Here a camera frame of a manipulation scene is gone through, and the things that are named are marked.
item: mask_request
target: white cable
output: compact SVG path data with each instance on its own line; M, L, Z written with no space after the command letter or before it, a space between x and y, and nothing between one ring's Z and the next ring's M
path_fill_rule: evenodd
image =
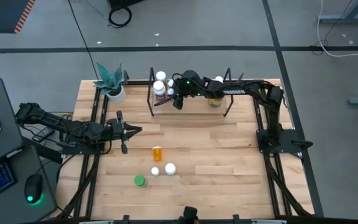
M318 15L318 20L317 20L317 38L318 38L318 40L320 40L320 46L321 46L321 48L322 48L329 56L332 56L332 57L348 57L348 56L356 56L356 55L358 55L358 54L333 55L333 54L329 53L329 52L324 48L324 46L323 46L322 43L321 43L320 33L319 33L320 17L321 17L321 14L322 14L322 13L323 13L323 0L321 0L320 14Z

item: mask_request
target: potted plant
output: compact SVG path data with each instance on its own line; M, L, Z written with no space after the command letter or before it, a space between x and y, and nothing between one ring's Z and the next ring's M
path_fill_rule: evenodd
M121 64L116 71L109 72L103 65L98 63L98 70L102 80L96 81L95 86L102 89L102 94L107 95L111 102L120 103L124 101L126 95L122 86Z

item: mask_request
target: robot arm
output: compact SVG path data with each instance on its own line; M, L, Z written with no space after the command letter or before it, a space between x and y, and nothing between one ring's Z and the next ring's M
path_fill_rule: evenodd
M92 121L70 121L51 113L45 112L37 103L21 103L16 113L16 120L20 126L25 124L42 124L66 134L66 142L59 143L62 147L76 147L84 144L92 147L106 141L120 139L122 153L127 153L124 144L133 135L142 131L141 127L131 126L122 119L121 111L117 112L117 119L110 119L105 127Z
M241 81L236 83L221 83L204 77L201 79L195 71L185 71L175 79L174 94L171 98L155 104L164 104L173 99L173 106L182 109L183 98L188 96L204 96L205 98L222 98L225 95L250 95L257 100L258 104L268 111L267 142L276 147L280 145L282 125L279 123L280 105L283 100L283 90L270 82L263 80ZM261 94L260 90L267 90L267 95Z

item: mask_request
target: floor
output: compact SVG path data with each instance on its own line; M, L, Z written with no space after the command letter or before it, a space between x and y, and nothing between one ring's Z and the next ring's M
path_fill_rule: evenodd
M107 16L106 0L88 2ZM325 1L323 14L342 14L347 3ZM85 0L71 4L86 44L93 48L94 63L110 70L121 63L131 79L147 78L150 67L167 73L193 69L206 77L231 67L234 77L244 72L244 78L284 78L262 1L145 0L131 6L132 22L122 29L108 27ZM320 0L268 4L281 46L307 47L318 41ZM125 12L114 15L117 21L125 17ZM321 35L330 28L322 24ZM328 40L330 46L358 46L358 24L338 24ZM191 48L211 45L221 48ZM266 48L227 47L243 45ZM157 46L189 50L161 51ZM73 111L80 80L96 78L84 47L67 0L36 0L20 34L0 34L0 51L6 53L0 54L0 77L14 109L20 102L37 102L45 111ZM151 51L102 52L106 47ZM349 97L358 96L358 56L333 58L291 50L282 54L306 139L314 142L310 157L324 215L358 218L358 106L347 104Z

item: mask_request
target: white flower pot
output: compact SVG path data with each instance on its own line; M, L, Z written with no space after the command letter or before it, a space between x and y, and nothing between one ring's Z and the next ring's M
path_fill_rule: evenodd
M116 96L111 96L110 93L107 94L107 97L112 103L121 103L125 100L125 90L124 87L121 87L121 92Z

